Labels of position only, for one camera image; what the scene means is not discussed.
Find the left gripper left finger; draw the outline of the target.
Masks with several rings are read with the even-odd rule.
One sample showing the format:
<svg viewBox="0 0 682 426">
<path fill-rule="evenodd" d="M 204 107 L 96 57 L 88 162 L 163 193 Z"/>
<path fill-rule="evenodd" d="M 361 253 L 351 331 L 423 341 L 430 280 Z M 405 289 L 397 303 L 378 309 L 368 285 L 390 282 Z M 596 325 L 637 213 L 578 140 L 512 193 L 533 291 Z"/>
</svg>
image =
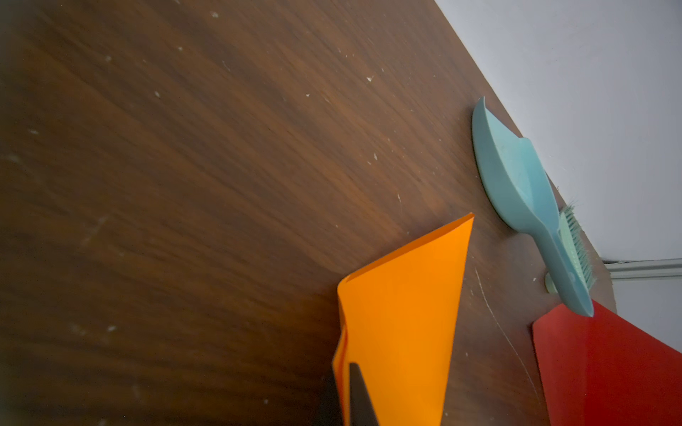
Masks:
<svg viewBox="0 0 682 426">
<path fill-rule="evenodd" d="M 328 375 L 316 413 L 316 426 L 341 426 L 341 408 L 337 394 L 336 380 Z"/>
</svg>

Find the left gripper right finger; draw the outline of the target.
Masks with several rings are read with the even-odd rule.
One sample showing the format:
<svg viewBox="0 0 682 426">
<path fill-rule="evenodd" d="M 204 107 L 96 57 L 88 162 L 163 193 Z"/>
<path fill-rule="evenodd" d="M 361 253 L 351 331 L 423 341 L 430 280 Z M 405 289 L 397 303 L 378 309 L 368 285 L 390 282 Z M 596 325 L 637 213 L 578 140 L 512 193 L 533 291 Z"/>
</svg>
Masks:
<svg viewBox="0 0 682 426">
<path fill-rule="evenodd" d="M 349 373 L 351 426 L 378 426 L 378 417 L 375 414 L 360 366 L 357 363 L 351 363 Z"/>
</svg>

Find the orange square paper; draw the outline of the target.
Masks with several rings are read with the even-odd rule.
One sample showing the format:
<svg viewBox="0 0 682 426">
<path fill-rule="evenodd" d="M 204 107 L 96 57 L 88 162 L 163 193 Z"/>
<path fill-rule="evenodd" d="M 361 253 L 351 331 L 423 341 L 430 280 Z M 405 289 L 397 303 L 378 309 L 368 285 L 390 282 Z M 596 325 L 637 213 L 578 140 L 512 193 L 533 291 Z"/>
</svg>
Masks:
<svg viewBox="0 0 682 426">
<path fill-rule="evenodd" d="M 442 421 L 474 216 L 468 214 L 346 276 L 332 359 L 343 423 L 357 366 L 380 425 Z"/>
</svg>

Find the red square paper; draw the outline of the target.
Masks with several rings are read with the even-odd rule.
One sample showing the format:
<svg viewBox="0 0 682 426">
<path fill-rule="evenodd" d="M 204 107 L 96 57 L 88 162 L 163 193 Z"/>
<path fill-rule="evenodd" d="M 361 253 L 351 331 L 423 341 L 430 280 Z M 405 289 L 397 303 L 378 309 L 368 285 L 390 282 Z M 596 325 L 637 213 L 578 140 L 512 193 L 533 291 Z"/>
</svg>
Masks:
<svg viewBox="0 0 682 426">
<path fill-rule="evenodd" d="M 532 326 L 553 425 L 679 425 L 681 354 L 595 304 L 560 305 Z"/>
</svg>

